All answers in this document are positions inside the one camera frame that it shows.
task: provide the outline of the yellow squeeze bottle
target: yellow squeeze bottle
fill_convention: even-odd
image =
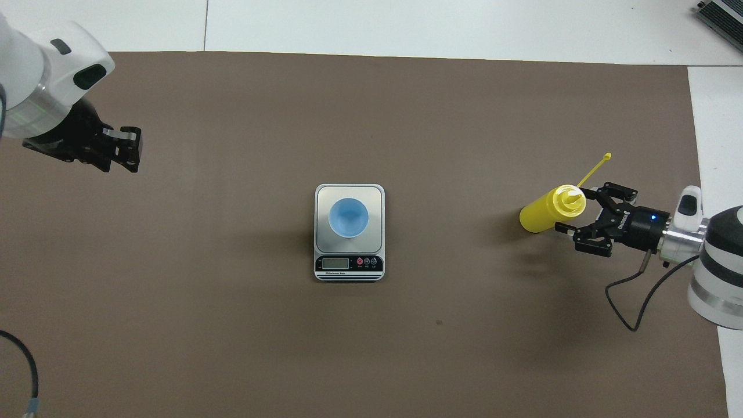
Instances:
[[[607,152],[599,164],[596,164],[596,167],[588,172],[577,186],[563,184],[555,187],[521,209],[521,213],[519,213],[521,226],[525,230],[536,234],[553,228],[555,222],[565,222],[583,213],[585,210],[585,195],[580,186],[601,167],[601,164],[610,158],[611,153]]]

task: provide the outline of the scale control panel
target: scale control panel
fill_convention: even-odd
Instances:
[[[325,281],[377,281],[384,275],[384,260],[373,254],[327,255],[315,259],[315,276]]]

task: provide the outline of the scale weighing platform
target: scale weighing platform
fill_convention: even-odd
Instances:
[[[315,277],[374,282],[384,275],[384,189],[321,184],[315,190]]]

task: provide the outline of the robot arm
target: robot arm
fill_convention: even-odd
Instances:
[[[692,308],[721,327],[743,329],[743,206],[706,219],[696,186],[684,189],[673,215],[634,206],[637,191],[618,184],[581,190],[602,207],[596,221],[581,228],[555,224],[556,231],[572,236],[577,251],[610,257],[614,242],[644,251],[646,258],[637,275],[652,254],[659,253],[666,267],[688,263],[694,270],[687,292]]]
[[[111,162],[136,173],[141,130],[114,130],[83,98],[114,70],[95,38],[69,22],[30,33],[12,29],[0,13],[0,86],[7,138],[62,161],[80,160],[108,172]]]

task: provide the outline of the robotiq logo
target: robotiq logo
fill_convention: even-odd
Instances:
[[[624,223],[627,222],[627,218],[629,218],[629,212],[627,212],[625,210],[624,211],[624,216],[622,216],[622,220],[621,220],[621,222],[619,222],[619,226],[617,227],[617,229],[624,228]]]

